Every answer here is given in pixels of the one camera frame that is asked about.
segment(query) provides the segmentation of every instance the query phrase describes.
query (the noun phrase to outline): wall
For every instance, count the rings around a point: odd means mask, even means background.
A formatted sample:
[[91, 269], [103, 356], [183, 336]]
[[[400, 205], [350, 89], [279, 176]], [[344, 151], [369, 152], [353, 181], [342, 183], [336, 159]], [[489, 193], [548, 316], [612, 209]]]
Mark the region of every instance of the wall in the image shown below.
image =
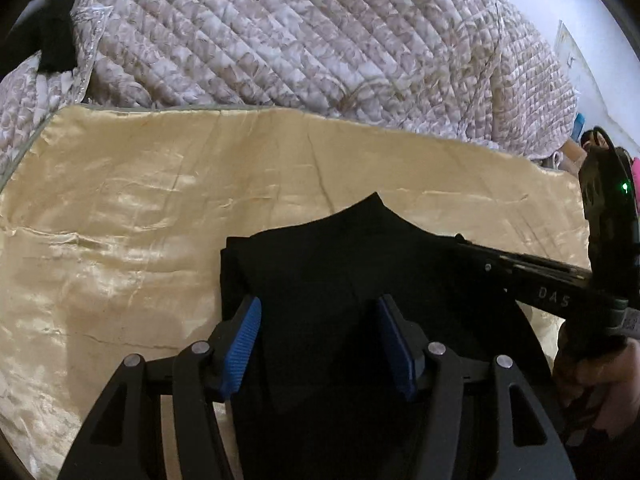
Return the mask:
[[[615, 143], [640, 156], [640, 60], [629, 45], [615, 19], [600, 0], [509, 0], [555, 45], [562, 21], [587, 62], [609, 116], [620, 127], [610, 128]], [[606, 128], [606, 118], [580, 110], [586, 127]]]

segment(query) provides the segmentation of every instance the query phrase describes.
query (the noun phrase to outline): person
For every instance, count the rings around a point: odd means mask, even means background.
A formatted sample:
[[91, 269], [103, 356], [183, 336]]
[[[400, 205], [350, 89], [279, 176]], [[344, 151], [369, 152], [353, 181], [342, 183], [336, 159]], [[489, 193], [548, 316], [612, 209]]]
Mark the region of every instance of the person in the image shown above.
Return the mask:
[[585, 395], [596, 397], [594, 388], [604, 393], [589, 406], [594, 417], [583, 441], [567, 447], [577, 479], [640, 478], [640, 342], [628, 339], [617, 352], [580, 361], [566, 352], [564, 330], [558, 346], [553, 377], [562, 405], [568, 408]]

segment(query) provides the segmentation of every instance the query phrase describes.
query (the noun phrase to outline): blue gripper pad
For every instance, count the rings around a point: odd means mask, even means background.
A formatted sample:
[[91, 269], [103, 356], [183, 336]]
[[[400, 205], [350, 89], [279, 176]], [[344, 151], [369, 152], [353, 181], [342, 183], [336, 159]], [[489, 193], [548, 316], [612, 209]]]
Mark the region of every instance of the blue gripper pad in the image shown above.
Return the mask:
[[261, 320], [262, 303], [256, 297], [247, 296], [233, 319], [220, 324], [224, 325], [225, 335], [221, 344], [214, 347], [214, 354], [222, 359], [219, 393], [225, 400], [240, 389]]
[[390, 295], [380, 297], [376, 306], [380, 339], [396, 390], [406, 400], [414, 400], [417, 380], [424, 373], [428, 340], [418, 325], [402, 317]]

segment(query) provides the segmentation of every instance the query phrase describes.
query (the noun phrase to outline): quilted bedspread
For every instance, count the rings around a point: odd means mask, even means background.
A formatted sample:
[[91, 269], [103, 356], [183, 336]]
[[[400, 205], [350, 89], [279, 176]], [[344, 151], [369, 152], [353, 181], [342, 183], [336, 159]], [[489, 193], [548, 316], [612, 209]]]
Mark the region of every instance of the quilted bedspread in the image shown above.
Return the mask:
[[78, 0], [113, 6], [89, 88], [118, 107], [278, 105], [532, 159], [575, 97], [505, 0]]

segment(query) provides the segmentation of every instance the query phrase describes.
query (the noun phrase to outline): gold satin fabric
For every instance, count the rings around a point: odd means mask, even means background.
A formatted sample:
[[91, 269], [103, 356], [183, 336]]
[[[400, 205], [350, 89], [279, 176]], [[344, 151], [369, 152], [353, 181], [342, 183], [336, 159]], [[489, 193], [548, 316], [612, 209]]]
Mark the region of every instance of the gold satin fabric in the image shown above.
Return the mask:
[[[209, 335], [228, 236], [376, 191], [425, 230], [588, 264], [577, 180], [523, 158], [277, 108], [63, 109], [0, 194], [0, 427], [18, 455], [55, 478], [124, 356]], [[558, 320], [528, 314], [552, 358]]]

